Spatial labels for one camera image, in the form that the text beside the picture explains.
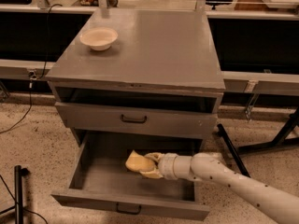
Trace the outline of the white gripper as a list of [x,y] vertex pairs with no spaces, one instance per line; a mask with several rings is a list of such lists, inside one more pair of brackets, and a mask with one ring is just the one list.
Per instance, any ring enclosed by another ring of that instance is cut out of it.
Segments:
[[145,155],[145,158],[158,163],[158,170],[140,171],[146,178],[167,180],[186,179],[189,180],[192,176],[191,171],[191,156],[179,156],[175,153],[160,153],[152,152]]

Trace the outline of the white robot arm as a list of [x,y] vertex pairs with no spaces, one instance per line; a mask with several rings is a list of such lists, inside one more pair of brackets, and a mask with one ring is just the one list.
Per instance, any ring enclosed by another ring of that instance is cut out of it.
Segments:
[[223,185],[278,224],[299,224],[299,198],[232,171],[207,153],[179,156],[174,153],[149,153],[142,156],[146,169],[168,180],[210,181]]

